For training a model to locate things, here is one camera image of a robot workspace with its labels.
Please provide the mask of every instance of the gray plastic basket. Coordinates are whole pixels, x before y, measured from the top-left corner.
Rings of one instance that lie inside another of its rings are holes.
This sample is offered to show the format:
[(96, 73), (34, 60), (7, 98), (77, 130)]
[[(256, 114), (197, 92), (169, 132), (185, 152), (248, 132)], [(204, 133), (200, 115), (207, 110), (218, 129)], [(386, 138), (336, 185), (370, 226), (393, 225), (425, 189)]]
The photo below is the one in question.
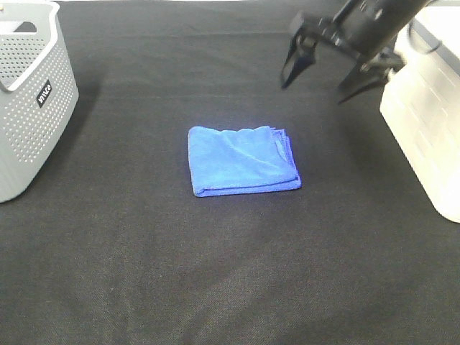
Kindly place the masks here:
[(3, 1), (0, 22), (36, 32), (0, 34), (0, 202), (22, 193), (50, 155), (78, 99), (50, 1)]

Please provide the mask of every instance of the basket label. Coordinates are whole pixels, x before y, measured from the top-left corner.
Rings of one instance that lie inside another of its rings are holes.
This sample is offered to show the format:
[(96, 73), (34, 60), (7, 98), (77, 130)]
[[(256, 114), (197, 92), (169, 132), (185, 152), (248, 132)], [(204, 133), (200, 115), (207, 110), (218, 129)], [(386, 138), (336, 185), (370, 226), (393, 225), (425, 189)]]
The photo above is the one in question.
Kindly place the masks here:
[(42, 108), (45, 105), (45, 102), (50, 96), (51, 91), (51, 82), (49, 80), (46, 80), (45, 86), (43, 86), (42, 90), (37, 95), (37, 103), (40, 108)]

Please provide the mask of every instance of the table surface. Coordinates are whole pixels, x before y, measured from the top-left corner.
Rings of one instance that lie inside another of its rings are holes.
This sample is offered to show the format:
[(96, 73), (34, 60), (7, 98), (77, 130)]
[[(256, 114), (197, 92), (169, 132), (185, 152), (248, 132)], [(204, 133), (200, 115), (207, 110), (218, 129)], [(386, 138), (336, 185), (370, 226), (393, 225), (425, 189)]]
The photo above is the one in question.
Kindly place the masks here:
[[(337, 106), (351, 62), (325, 47), (279, 88), (305, 1), (61, 6), (80, 99), (0, 206), (2, 344), (459, 343), (460, 228), (387, 128), (382, 90)], [(194, 197), (195, 125), (286, 129), (302, 189)]]

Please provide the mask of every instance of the microfiber cloth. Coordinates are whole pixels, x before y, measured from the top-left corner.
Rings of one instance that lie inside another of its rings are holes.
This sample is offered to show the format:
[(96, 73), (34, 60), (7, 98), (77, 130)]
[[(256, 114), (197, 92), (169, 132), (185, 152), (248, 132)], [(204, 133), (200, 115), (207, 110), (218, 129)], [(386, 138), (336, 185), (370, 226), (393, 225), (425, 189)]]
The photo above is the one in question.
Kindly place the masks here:
[(188, 132), (188, 162), (196, 196), (263, 193), (300, 188), (284, 129)]

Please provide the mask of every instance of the robotic arm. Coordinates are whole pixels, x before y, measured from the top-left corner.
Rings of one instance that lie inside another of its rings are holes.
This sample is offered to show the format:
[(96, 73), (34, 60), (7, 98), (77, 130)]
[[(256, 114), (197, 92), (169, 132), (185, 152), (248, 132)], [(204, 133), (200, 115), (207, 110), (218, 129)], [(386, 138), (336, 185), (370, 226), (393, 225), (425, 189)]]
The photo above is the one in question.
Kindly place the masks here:
[(388, 73), (404, 67), (402, 58), (388, 46), (393, 37), (431, 0), (348, 0), (334, 16), (312, 17), (304, 12), (290, 25), (293, 35), (281, 87), (286, 89), (316, 62), (319, 42), (356, 61), (339, 85), (339, 103), (384, 86)]

